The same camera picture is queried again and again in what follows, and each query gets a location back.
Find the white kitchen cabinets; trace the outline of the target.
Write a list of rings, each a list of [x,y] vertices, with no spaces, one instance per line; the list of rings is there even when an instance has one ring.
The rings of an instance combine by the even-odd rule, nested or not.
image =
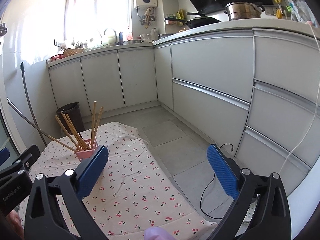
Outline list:
[[[93,49],[49,66],[57,107],[84,121],[162,105],[287,193],[319,159],[319,30],[193,29],[154,43]]]

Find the kitchen faucet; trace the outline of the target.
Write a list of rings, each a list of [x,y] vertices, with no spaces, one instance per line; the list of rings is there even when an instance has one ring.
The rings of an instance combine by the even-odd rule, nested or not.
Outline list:
[[[106,28],[102,35],[102,44],[107,46],[115,46],[117,44],[117,33],[111,28]]]

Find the white power strip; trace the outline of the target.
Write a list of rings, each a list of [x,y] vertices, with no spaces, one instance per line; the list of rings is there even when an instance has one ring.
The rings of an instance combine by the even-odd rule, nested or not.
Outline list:
[[[246,215],[245,215],[245,217],[244,217],[244,220],[243,220],[243,223],[244,223],[244,224],[249,224],[250,221],[252,220],[253,215],[254,215],[254,212],[255,212],[255,208],[256,208],[256,206],[257,206],[257,202],[258,202],[258,201],[256,200],[256,201],[252,202],[252,203],[249,205],[249,208],[248,208],[247,213],[246,213]]]

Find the wooden chopstick leaning from holder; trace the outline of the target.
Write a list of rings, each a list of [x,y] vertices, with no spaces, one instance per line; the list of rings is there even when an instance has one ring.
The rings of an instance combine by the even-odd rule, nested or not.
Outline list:
[[[46,137],[48,137],[50,140],[53,140],[53,141],[57,142],[58,144],[60,144],[60,145],[64,146],[65,148],[67,148],[67,149],[69,149],[69,150],[71,150],[71,151],[73,151],[73,152],[76,152],[76,149],[71,148],[70,146],[68,146],[68,145],[64,144],[63,142],[61,142],[61,141],[59,141],[59,140],[55,139],[55,138],[54,138],[54,137],[52,137],[51,135],[46,135]]]

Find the pink perforated utensil holder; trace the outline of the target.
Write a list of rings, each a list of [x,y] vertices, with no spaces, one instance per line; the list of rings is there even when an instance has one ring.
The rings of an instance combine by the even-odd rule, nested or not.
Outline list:
[[[80,161],[83,161],[85,159],[90,158],[94,154],[95,150],[98,148],[98,143],[97,143],[97,141],[95,139],[93,140],[93,144],[92,144],[91,139],[85,140],[85,143],[88,146],[87,150],[81,150],[81,151],[76,151],[75,152],[76,157]]]

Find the cherry print tablecloth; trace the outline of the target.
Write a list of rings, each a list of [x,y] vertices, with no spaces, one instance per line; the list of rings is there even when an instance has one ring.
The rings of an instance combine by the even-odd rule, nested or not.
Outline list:
[[[107,147],[108,162],[83,201],[109,239],[143,239],[151,227],[175,239],[199,239],[215,229],[174,187],[136,128],[111,122],[96,139]]]

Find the black trash bin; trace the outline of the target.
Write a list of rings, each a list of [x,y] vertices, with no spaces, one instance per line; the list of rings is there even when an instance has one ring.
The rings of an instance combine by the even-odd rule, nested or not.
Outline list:
[[[71,130],[66,124],[65,119],[62,117],[61,112],[64,115],[68,114],[77,132],[83,132],[85,130],[84,123],[81,117],[81,112],[80,112],[80,103],[78,102],[69,103],[60,107],[56,111],[56,114],[58,115],[63,126],[67,129],[69,133],[71,133]]]

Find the wooden chopstick upright in holder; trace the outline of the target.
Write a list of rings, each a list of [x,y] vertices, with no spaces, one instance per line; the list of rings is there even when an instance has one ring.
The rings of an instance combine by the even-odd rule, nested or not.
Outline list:
[[[92,112],[92,123],[91,123],[91,150],[93,149],[94,144],[94,129],[95,129],[95,114],[96,114],[97,102],[93,102],[93,112]]]

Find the wicker basket on counter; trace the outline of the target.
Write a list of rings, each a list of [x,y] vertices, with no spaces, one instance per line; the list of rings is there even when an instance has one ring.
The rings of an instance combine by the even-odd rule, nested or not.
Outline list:
[[[63,55],[64,55],[64,57],[69,57],[69,56],[72,56],[75,54],[79,54],[83,51],[84,51],[83,48],[68,48],[63,51]]]

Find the black wok pan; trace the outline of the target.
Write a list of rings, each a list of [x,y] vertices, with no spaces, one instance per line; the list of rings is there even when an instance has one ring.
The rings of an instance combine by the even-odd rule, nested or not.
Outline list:
[[[187,14],[188,15],[196,15],[196,17],[192,18],[190,20],[187,20],[187,21],[181,20],[178,18],[173,18],[173,17],[166,17],[164,20],[165,21],[173,21],[173,22],[181,22],[181,23],[185,24],[189,29],[221,22],[220,20],[217,20],[213,17],[206,16],[205,14],[199,14],[199,13],[195,13],[195,12],[188,12]]]

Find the steel stock pot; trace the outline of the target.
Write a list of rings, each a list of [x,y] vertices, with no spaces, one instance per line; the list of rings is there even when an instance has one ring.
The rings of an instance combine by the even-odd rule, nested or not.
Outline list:
[[[261,13],[265,11],[263,5],[255,5],[247,2],[233,2],[225,6],[224,13],[228,15],[230,21],[261,18]]]

